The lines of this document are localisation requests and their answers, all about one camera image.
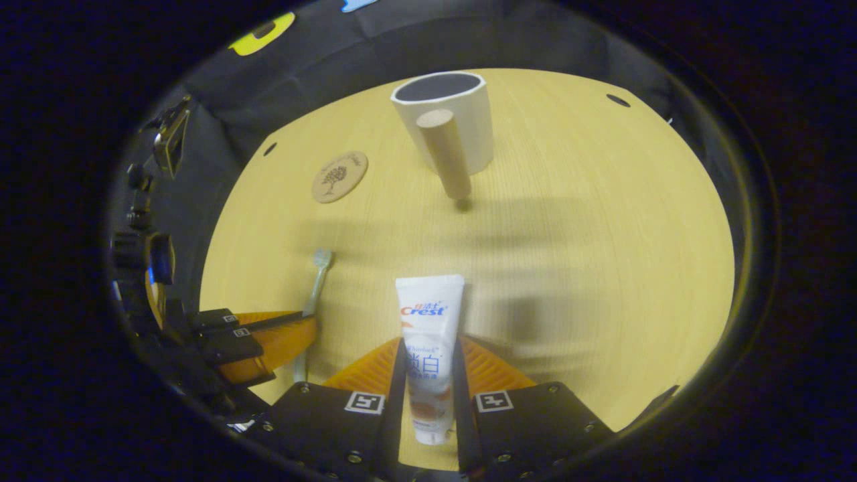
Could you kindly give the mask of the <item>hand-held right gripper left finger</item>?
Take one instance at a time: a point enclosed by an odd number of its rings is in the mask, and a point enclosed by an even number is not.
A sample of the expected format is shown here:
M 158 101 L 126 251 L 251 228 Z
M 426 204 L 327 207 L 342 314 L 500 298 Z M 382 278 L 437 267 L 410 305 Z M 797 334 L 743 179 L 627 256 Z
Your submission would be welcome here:
M 395 480 L 405 366 L 395 337 L 324 384 L 296 382 L 260 416 L 258 442 L 318 480 Z

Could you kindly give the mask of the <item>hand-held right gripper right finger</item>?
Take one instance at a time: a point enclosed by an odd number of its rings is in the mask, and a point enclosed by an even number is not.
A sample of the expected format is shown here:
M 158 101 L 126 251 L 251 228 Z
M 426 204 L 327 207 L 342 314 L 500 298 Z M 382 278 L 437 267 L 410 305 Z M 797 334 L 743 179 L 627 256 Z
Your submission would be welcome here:
M 534 382 L 469 337 L 454 345 L 452 373 L 469 481 L 536 481 L 615 437 L 563 382 Z

